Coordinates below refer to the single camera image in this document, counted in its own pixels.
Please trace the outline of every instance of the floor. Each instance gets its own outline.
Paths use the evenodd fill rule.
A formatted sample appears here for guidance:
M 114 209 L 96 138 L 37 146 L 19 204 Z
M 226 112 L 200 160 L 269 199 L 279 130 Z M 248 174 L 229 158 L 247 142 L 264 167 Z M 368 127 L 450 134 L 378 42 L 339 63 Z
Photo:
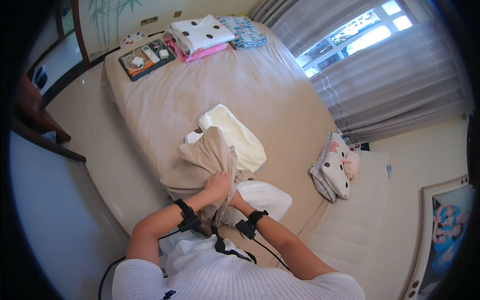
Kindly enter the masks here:
M 72 136 L 65 146 L 87 158 L 100 194 L 131 233 L 139 220 L 168 204 L 167 192 L 103 91 L 101 71 L 99 64 L 75 79 L 47 111 Z M 371 151 L 390 154 L 392 177 L 383 229 L 369 264 L 372 276 L 362 283 L 368 299 L 401 297 L 415 253 L 420 189 L 466 174 L 467 125 L 459 117 L 370 144 Z
M 46 107 L 72 136 L 65 145 L 87 158 L 87 168 L 115 217 L 129 234 L 135 224 L 167 205 L 167 191 L 130 138 L 100 86 L 102 65 L 83 73 Z
M 40 90 L 40 94 L 43 95 L 48 91 L 60 77 L 81 61 L 82 54 L 74 32 L 53 48 L 37 65 L 35 72 L 42 65 L 45 65 L 45 72 L 48 77 L 47 83 Z

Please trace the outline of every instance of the mattress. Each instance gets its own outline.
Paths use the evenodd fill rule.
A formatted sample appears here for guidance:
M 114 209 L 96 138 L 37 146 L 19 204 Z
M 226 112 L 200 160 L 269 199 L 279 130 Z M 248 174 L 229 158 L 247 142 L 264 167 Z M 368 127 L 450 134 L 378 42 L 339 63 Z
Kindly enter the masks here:
M 389 160 L 385 153 L 360 151 L 360 167 L 350 197 L 330 207 L 307 244 L 326 264 L 351 275 L 360 285 L 367 278 L 370 259 L 374 259 L 371 253 L 388 201 Z
M 262 143 L 267 163 L 255 174 L 256 180 L 292 197 L 280 223 L 298 234 L 326 206 L 321 206 L 324 198 L 308 170 L 336 126 L 291 53 L 270 29 L 255 24 L 269 40 L 265 47 L 238 51 L 229 45 L 188 64 L 176 59 L 132 82 L 118 62 L 132 50 L 129 46 L 105 57 L 102 80 L 158 178 L 177 165 L 176 149 L 198 128 L 198 116 L 215 104 L 225 105 Z M 220 234 L 254 253 L 259 265 L 274 259 L 235 228 Z

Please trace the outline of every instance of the hand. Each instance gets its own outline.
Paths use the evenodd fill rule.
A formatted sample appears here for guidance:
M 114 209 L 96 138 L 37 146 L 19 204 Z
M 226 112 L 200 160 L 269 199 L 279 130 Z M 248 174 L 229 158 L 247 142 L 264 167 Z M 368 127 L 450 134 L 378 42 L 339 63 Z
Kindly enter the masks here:
M 230 175 L 225 171 L 221 171 L 210 176 L 204 192 L 208 193 L 212 203 L 214 203 L 223 200 L 228 195 L 230 187 Z

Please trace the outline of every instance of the white power adapter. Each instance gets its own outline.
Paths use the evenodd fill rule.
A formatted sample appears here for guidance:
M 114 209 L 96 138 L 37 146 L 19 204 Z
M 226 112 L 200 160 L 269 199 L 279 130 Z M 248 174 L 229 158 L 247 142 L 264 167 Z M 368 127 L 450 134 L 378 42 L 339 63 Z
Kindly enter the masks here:
M 135 56 L 135 58 L 132 60 L 132 64 L 137 66 L 137 68 L 143 68 L 144 67 L 144 59 L 138 56 Z
M 169 57 L 168 50 L 167 49 L 161 49 L 159 52 L 160 59 L 165 60 Z

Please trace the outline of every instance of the curtain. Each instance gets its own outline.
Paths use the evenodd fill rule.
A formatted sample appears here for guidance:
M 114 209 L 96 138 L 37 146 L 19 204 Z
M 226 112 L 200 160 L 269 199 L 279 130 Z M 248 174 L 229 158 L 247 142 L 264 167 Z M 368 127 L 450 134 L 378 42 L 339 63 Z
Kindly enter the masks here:
M 360 50 L 311 81 L 337 127 L 356 143 L 466 112 L 455 58 L 432 22 Z
M 270 27 L 296 58 L 343 24 L 385 1 L 266 0 L 249 17 Z

